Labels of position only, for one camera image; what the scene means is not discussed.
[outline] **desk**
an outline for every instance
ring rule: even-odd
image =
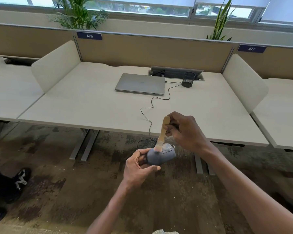
[[[265,81],[269,93],[251,116],[275,148],[293,149],[293,80]]]
[[[148,134],[150,123],[140,112],[151,95],[115,91],[122,73],[148,74],[149,68],[81,62],[31,106],[20,121],[94,130]],[[143,109],[159,135],[162,119],[172,111],[193,115],[211,141],[266,146],[268,141],[220,73],[204,72],[204,82],[170,90],[171,99],[154,99]],[[168,98],[165,84],[164,98]]]
[[[0,120],[16,121],[42,95],[31,67],[0,64]]]

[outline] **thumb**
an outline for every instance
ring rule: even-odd
[[[173,125],[164,125],[163,128],[167,130],[167,133],[170,132],[174,138],[180,134],[180,131]]]
[[[160,166],[152,165],[148,168],[143,169],[147,175],[151,174],[152,172],[156,172],[160,170]]]

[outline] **wall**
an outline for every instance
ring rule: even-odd
[[[0,23],[60,27],[57,23],[49,21],[51,16],[51,14],[0,11]],[[213,27],[107,19],[98,30],[205,39],[213,31]],[[228,38],[232,37],[234,42],[293,46],[293,33],[234,28],[225,28],[223,33],[227,34]]]

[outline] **desk number label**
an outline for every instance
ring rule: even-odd
[[[77,32],[77,36],[79,39],[102,40],[102,34],[98,33]]]
[[[266,47],[263,46],[251,46],[251,45],[243,45],[241,44],[238,48],[240,52],[256,52],[256,53],[264,53]]]

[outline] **beige partition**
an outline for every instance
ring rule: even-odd
[[[237,51],[237,53],[262,78],[293,79],[293,48],[268,46],[264,53]]]
[[[221,72],[233,44],[102,33],[103,40],[79,39],[82,60],[110,66],[163,66]]]
[[[69,40],[67,30],[0,25],[0,55],[41,58]]]

